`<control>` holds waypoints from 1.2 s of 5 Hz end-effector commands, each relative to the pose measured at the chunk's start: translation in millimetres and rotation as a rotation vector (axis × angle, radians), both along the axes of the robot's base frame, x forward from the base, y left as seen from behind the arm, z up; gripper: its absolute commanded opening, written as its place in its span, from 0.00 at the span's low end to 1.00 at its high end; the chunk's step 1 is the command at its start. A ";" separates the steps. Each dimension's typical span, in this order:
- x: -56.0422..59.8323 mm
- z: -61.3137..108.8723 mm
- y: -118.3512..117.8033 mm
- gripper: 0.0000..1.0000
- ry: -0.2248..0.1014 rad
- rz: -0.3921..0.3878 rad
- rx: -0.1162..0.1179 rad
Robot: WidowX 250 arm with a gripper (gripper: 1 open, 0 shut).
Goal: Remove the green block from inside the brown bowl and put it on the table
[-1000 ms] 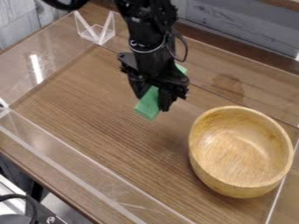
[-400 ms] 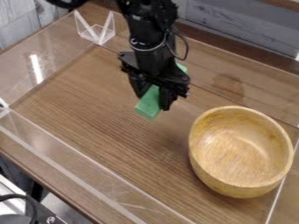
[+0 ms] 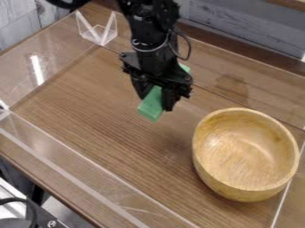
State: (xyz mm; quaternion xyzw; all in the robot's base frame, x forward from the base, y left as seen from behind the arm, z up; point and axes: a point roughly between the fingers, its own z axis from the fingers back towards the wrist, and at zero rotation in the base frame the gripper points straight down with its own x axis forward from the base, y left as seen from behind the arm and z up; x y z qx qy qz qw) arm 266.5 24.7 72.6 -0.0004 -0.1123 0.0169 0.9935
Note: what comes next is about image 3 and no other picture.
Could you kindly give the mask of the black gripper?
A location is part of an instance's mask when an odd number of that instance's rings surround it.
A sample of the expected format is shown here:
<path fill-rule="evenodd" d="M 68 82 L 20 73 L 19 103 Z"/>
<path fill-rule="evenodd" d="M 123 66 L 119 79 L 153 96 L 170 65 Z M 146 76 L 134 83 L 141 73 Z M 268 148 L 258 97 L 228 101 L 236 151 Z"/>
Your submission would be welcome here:
<path fill-rule="evenodd" d="M 131 77 L 137 95 L 143 100 L 154 87 L 150 77 L 165 77 L 169 70 L 178 65 L 178 60 L 175 57 L 163 58 L 151 53 L 137 52 L 121 53 L 119 59 L 123 63 L 123 72 Z M 173 89 L 163 88 L 161 90 L 161 101 L 165 111 L 173 111 L 179 98 L 179 94 Z"/>

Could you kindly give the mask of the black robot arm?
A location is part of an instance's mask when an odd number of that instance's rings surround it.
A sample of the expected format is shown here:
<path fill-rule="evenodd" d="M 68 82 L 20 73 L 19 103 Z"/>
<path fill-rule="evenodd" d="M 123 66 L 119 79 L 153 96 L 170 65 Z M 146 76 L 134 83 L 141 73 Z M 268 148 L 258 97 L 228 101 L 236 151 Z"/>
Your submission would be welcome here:
<path fill-rule="evenodd" d="M 119 54 L 138 97 L 161 87 L 161 107 L 173 111 L 192 96 L 193 77 L 179 65 L 192 57 L 190 38 L 177 27 L 179 5 L 174 0 L 115 0 L 130 31 L 133 52 Z"/>

